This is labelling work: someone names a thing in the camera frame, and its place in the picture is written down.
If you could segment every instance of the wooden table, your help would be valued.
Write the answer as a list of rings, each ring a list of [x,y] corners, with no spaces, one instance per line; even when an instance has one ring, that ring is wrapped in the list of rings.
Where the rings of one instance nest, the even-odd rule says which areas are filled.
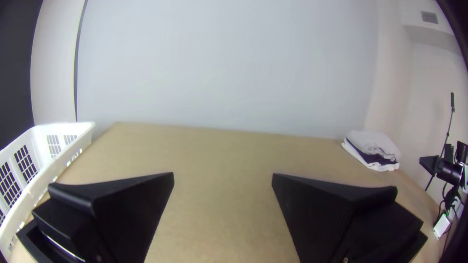
[[[87,184],[173,171],[174,190],[146,262],[299,262],[271,187],[274,172],[362,187],[397,186],[397,202],[424,221],[414,263],[437,262],[437,204],[400,170],[376,172],[339,141],[263,133],[116,123],[58,182]],[[20,242],[11,262],[32,262]]]

